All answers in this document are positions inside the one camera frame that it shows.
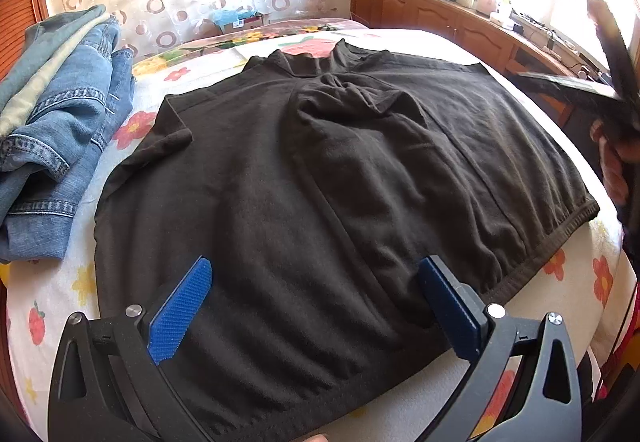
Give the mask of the person's right hand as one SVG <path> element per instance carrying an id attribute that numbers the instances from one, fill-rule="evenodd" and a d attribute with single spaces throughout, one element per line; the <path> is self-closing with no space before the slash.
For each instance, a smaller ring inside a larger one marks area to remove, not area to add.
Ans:
<path id="1" fill-rule="evenodd" d="M 616 205 L 625 205 L 629 189 L 623 175 L 623 163 L 604 134 L 604 124 L 596 119 L 590 128 L 590 138 L 597 144 L 606 193 Z"/>

